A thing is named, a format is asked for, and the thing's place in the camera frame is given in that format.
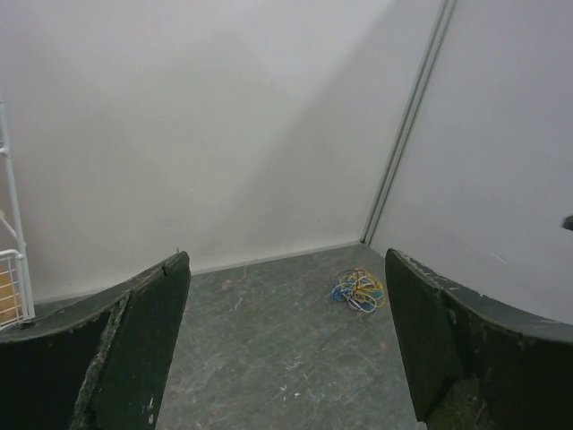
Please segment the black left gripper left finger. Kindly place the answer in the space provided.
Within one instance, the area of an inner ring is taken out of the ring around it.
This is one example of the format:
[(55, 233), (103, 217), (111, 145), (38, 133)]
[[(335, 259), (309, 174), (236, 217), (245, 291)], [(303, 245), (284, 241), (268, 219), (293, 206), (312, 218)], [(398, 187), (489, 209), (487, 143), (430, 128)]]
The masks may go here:
[(1, 333), (3, 429), (153, 429), (191, 282), (187, 252)]

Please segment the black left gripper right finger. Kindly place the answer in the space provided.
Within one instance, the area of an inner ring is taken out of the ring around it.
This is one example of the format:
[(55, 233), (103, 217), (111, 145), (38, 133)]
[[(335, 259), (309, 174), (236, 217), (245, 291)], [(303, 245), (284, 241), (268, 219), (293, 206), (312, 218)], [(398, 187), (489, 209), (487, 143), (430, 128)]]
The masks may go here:
[(570, 429), (572, 327), (503, 304), (389, 249), (391, 314), (429, 429)]

